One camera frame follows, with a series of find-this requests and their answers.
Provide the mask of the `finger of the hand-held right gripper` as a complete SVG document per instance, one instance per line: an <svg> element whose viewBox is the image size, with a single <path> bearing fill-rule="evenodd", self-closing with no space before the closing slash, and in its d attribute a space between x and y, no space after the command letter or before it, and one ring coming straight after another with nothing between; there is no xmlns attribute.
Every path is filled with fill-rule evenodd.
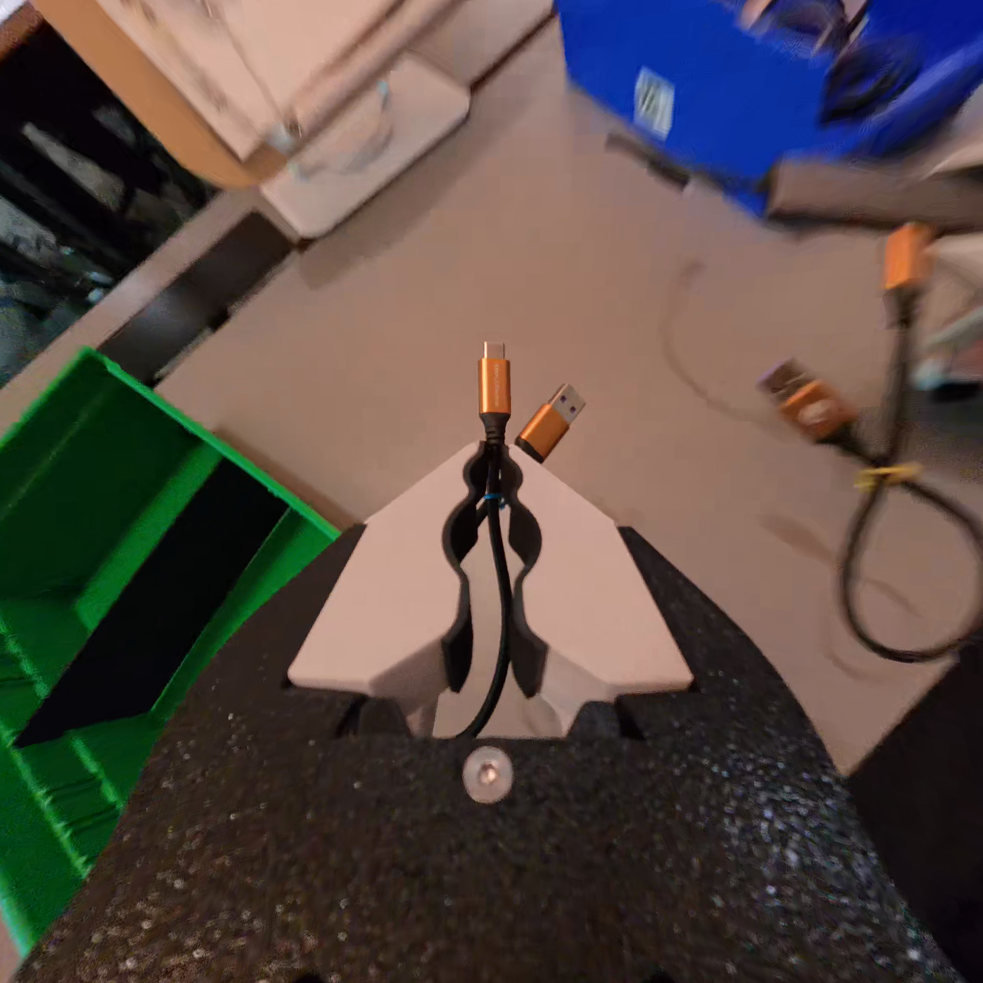
<svg viewBox="0 0 983 983"><path fill-rule="evenodd" d="M920 166L784 158L768 177L768 219L889 230L980 231L981 179Z"/></svg>

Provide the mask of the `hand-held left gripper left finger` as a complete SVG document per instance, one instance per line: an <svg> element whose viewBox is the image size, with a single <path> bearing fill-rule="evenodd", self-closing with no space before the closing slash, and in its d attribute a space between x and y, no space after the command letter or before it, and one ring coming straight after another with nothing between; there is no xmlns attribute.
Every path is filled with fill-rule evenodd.
<svg viewBox="0 0 983 983"><path fill-rule="evenodd" d="M369 517L289 666L300 689L392 701L415 736L434 732L437 703L470 670L446 666L441 641L458 616L463 559L478 542L444 543L453 512L475 516L466 471L483 448L465 445Z"/></svg>

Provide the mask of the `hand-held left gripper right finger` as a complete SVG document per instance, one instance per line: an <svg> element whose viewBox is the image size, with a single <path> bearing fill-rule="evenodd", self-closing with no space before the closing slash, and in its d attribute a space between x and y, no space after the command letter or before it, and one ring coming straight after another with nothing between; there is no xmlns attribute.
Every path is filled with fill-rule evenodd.
<svg viewBox="0 0 983 983"><path fill-rule="evenodd" d="M617 523L524 450L508 493L513 676L537 738L565 736L583 706L693 684Z"/></svg>

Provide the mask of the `blue plastic bin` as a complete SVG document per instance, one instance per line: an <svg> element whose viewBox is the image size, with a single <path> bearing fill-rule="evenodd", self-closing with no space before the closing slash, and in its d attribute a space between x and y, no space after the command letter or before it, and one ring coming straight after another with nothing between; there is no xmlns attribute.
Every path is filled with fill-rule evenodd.
<svg viewBox="0 0 983 983"><path fill-rule="evenodd" d="M578 88L754 215L784 158L881 163L981 86L981 2L556 2Z"/></svg>

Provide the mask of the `orange plug cable yellow tie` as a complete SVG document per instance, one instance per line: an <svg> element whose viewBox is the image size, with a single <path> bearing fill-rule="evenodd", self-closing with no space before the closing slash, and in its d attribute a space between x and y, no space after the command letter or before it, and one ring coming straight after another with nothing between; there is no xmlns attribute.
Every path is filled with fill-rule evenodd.
<svg viewBox="0 0 983 983"><path fill-rule="evenodd" d="M981 635L981 601L965 628L943 642L922 649L903 649L874 638L856 606L856 589L868 533L888 495L896 488L920 501L960 529L977 562L982 559L981 521L961 504L919 480L919 469L903 461L908 431L908 384L913 367L917 316L930 277L930 250L941 233L920 222L891 231L883 267L883 295L894 338L888 375L886 445L882 453L868 449L859 436L858 414L826 381L795 360L775 367L759 388L780 417L812 444L835 449L864 465L854 483L861 499L848 525L838 564L837 598L843 621L854 638L877 657L901 665L925 665L956 656Z"/></svg>

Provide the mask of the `orange plug cable blue tie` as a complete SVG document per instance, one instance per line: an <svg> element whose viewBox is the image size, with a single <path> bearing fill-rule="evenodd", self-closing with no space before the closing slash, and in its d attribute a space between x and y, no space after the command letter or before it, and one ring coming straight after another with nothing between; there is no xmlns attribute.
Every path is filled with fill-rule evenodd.
<svg viewBox="0 0 983 983"><path fill-rule="evenodd" d="M483 356L478 363L478 385L478 412L485 430L485 450L481 463L486 465L487 471L484 498L475 509L475 517L478 522L485 521L488 526L498 585L500 631L498 656L485 698L473 719L460 732L461 737L468 738L478 737L490 722L498 707L511 664L513 592L500 520L504 508L502 476L505 436L511 417L510 362L503 343L485 342ZM545 460L572 427L574 420L582 414L585 405L585 400L571 384L563 384L524 426L519 445L530 451L535 460Z"/></svg>

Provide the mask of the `green plastic bin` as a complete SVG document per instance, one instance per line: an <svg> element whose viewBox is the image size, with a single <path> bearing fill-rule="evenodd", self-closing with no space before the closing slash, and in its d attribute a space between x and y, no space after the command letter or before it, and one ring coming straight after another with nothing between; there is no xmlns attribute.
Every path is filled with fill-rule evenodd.
<svg viewBox="0 0 983 983"><path fill-rule="evenodd" d="M336 541L300 498L85 348L2 436L2 918L27 955L190 686Z"/></svg>

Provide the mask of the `wooden document stand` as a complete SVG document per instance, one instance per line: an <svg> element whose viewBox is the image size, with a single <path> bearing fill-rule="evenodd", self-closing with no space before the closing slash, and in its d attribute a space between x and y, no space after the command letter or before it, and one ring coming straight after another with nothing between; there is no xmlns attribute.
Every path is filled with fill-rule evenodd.
<svg viewBox="0 0 983 983"><path fill-rule="evenodd" d="M318 76L287 122L242 160L98 2L32 5L180 166L222 190L258 189L301 239L337 227L470 110L460 83L413 55L459 2L397 1L394 15Z"/></svg>

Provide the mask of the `blue header laminated sheet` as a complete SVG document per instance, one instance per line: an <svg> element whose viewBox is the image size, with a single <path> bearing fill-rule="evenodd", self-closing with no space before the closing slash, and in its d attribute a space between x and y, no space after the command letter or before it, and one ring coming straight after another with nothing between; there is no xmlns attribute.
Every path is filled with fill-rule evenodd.
<svg viewBox="0 0 983 983"><path fill-rule="evenodd" d="M397 1L99 1L240 160Z"/></svg>

